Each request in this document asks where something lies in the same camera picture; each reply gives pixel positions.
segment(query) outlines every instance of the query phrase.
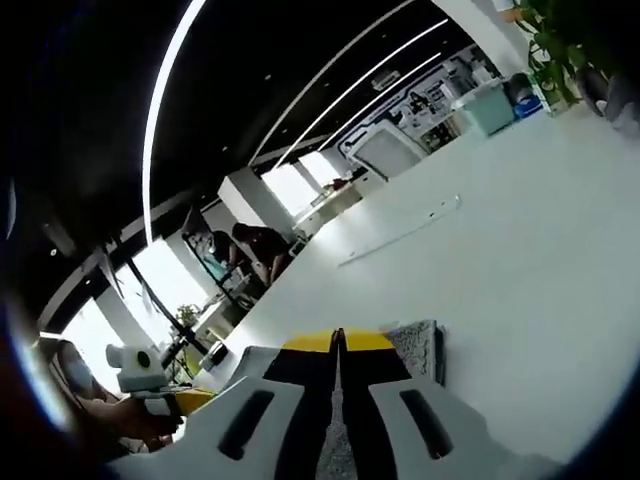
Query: white table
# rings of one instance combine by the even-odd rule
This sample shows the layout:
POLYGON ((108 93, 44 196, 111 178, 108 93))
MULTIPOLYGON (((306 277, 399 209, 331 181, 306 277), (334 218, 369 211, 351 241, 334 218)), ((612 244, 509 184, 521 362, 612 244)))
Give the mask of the white table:
POLYGON ((640 143, 578 106, 488 140, 468 133, 325 225, 226 340, 248 345, 433 318, 447 388, 518 452, 568 461, 640 351, 640 143), (370 255, 442 200, 458 210, 370 255))

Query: cloth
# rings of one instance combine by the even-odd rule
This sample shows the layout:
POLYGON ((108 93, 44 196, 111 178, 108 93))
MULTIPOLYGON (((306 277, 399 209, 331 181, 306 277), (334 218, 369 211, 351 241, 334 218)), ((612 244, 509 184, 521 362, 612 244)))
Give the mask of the cloth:
POLYGON ((260 263, 268 268, 273 265, 273 260, 279 255, 288 255, 289 244, 287 241, 269 227, 251 227, 257 233, 249 242, 251 251, 260 263))

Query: ceiling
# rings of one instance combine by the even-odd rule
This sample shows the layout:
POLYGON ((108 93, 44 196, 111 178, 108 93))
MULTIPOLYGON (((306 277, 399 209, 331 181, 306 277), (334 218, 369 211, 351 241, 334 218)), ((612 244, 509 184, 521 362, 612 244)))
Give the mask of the ceiling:
MULTIPOLYGON (((222 178, 256 153, 309 80, 400 0, 208 0, 174 63, 153 149, 151 199, 196 188, 209 201, 222 178)), ((17 42, 12 158, 19 210, 20 288, 34 312, 91 248, 141 215, 144 131, 157 72, 189 2, 58 0, 17 42), (59 221, 78 247, 51 257, 42 223, 59 221), (42 269, 47 269, 46 278, 42 269)), ((391 51, 444 13, 415 0, 347 51, 266 142, 290 145, 326 106, 391 51)), ((405 73, 471 43, 452 21, 389 62, 405 73)), ((307 138, 333 130, 370 101, 363 82, 307 138)))

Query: human hand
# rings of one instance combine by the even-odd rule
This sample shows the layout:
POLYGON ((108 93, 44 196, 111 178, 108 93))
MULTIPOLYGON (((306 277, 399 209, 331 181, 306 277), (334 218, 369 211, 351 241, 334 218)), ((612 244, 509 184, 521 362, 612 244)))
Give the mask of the human hand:
POLYGON ((129 397, 114 404, 105 420, 122 437, 151 440, 175 433, 179 417, 151 415, 141 399, 129 397))

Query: ceiling light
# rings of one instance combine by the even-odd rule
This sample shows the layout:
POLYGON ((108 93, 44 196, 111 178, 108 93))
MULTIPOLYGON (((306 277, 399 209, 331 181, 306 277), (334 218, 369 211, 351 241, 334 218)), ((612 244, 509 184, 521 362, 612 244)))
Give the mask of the ceiling light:
POLYGON ((406 75, 403 75, 402 77, 400 77, 398 80, 396 80, 394 83, 392 83, 391 85, 389 85, 389 87, 387 87, 386 90, 384 90, 380 95, 378 95, 376 98, 374 98, 373 100, 371 100, 369 103, 367 103, 364 107, 362 107, 360 110, 358 110, 358 113, 356 113, 353 117, 351 117, 349 120, 347 120, 346 122, 344 122, 342 124, 342 126, 336 130, 335 132, 333 132, 331 134, 331 136, 329 138, 327 138, 324 142, 322 142, 322 144, 318 147, 318 152, 320 150, 322 150, 324 147, 326 147, 331 141, 333 141, 342 131, 344 131, 345 128, 347 128, 351 122, 353 122, 355 119, 357 119, 360 115, 362 115, 364 112, 366 112, 370 107, 372 107, 378 100, 380 100, 382 97, 384 97, 385 95, 387 95, 392 89, 394 89, 396 86, 398 86, 400 83, 404 82, 407 78, 409 78, 411 75, 413 75, 414 73, 416 73, 418 70, 420 70, 422 67, 424 67, 425 65, 433 62, 436 58, 438 58, 439 56, 441 56, 442 53, 438 52, 437 54, 435 54, 433 57, 429 58, 428 60, 422 62, 420 65, 418 65, 416 68, 414 68, 413 70, 411 70, 409 73, 407 73, 406 75))
POLYGON ((382 60, 380 60, 376 65, 374 65, 372 68, 370 68, 367 73, 365 73, 362 77, 360 77, 353 85, 351 85, 349 88, 347 88, 342 95, 340 95, 338 98, 336 98, 319 116, 318 118, 316 118, 313 122, 311 122, 311 125, 309 125, 306 130, 304 132, 302 132, 302 134, 300 135, 300 137, 298 137, 298 139, 293 142, 291 144, 291 146, 289 147, 289 149, 284 153, 284 155, 282 155, 282 157, 280 157, 280 160, 278 160, 278 162, 275 164, 275 166, 273 168, 277 168, 278 165, 280 165, 286 158, 287 156, 293 151, 293 149, 296 147, 296 145, 298 145, 298 143, 300 143, 304 137, 307 136, 307 134, 313 130, 315 128, 316 125, 318 125, 318 123, 320 123, 320 121, 326 117, 329 112, 331 112, 331 110, 333 110, 336 105, 338 105, 338 103, 340 103, 344 97, 346 97, 347 95, 349 95, 358 85, 360 85, 362 82, 364 82, 371 74, 373 74, 378 68, 380 68, 382 65, 384 65, 385 63, 387 63, 389 60, 391 60, 393 57, 395 57, 396 55, 398 55, 400 52, 402 52, 405 48, 413 45, 414 43, 416 43, 418 40, 420 40, 422 37, 424 37, 425 35, 433 32, 434 30, 436 30, 437 28, 442 27, 444 24, 446 24, 449 21, 448 18, 445 18, 444 20, 442 20, 441 22, 436 23, 435 25, 427 28, 425 31, 423 31, 422 33, 419 33, 418 35, 416 35, 415 37, 413 37, 411 40, 409 40, 408 42, 406 42, 404 45, 401 45, 400 47, 396 48, 393 52, 391 52, 389 55, 387 55, 386 57, 384 57, 382 60))
POLYGON ((298 95, 296 95, 296 97, 291 101, 289 106, 287 108, 285 108, 284 111, 280 114, 280 117, 278 117, 278 119, 271 126, 271 129, 264 136, 264 138, 260 142, 260 145, 258 145, 258 148, 256 148, 256 151, 253 152, 253 155, 251 156, 251 159, 249 160, 249 165, 251 165, 255 161, 256 157, 258 156, 258 154, 260 153, 262 148, 266 145, 266 143, 269 141, 271 136, 276 132, 276 130, 278 129, 280 124, 284 121, 284 119, 287 117, 287 115, 289 115, 291 110, 293 110, 293 108, 298 104, 300 99, 302 97, 304 97, 309 90, 311 90, 311 87, 313 87, 316 84, 316 82, 320 79, 320 77, 322 77, 322 75, 324 75, 327 72, 327 70, 329 70, 329 68, 331 68, 333 66, 333 64, 336 63, 340 59, 340 57, 342 57, 342 55, 344 55, 351 47, 353 47, 356 43, 358 43, 367 33, 369 33, 371 30, 373 30, 378 25, 380 25, 382 22, 384 22, 387 18, 389 18, 392 15, 398 13, 404 7, 406 7, 407 5, 409 5, 409 4, 411 4, 411 3, 415 2, 415 1, 416 0, 405 0, 403 3, 401 3, 397 7, 389 10, 387 13, 385 13, 383 16, 381 16, 379 19, 377 19, 375 22, 373 22, 371 25, 369 25, 367 28, 365 28, 363 31, 361 31, 358 35, 356 35, 344 47, 342 47, 342 49, 338 53, 336 53, 335 56, 331 60, 329 60, 324 65, 324 67, 322 67, 320 69, 320 71, 314 75, 314 77, 311 80, 309 80, 309 83, 307 83, 304 86, 304 88, 302 90, 300 90, 300 93, 298 93, 298 95))
POLYGON ((153 94, 151 96, 151 105, 149 106, 149 115, 147 117, 147 128, 144 133, 144 146, 142 149, 142 217, 144 220, 144 233, 147 239, 147 245, 153 243, 153 235, 151 232, 151 153, 153 149, 153 137, 156 131, 156 124, 158 123, 158 114, 160 113, 160 104, 162 103, 162 96, 164 95, 164 89, 167 86, 169 80, 169 74, 173 63, 178 56, 180 47, 184 42, 187 32, 196 16, 202 9, 202 6, 206 0, 192 0, 184 12, 176 31, 171 38, 169 47, 164 54, 162 65, 160 65, 160 71, 158 72, 158 78, 153 88, 153 94))
POLYGON ((64 340, 64 337, 59 333, 40 332, 40 338, 50 338, 52 340, 64 340))

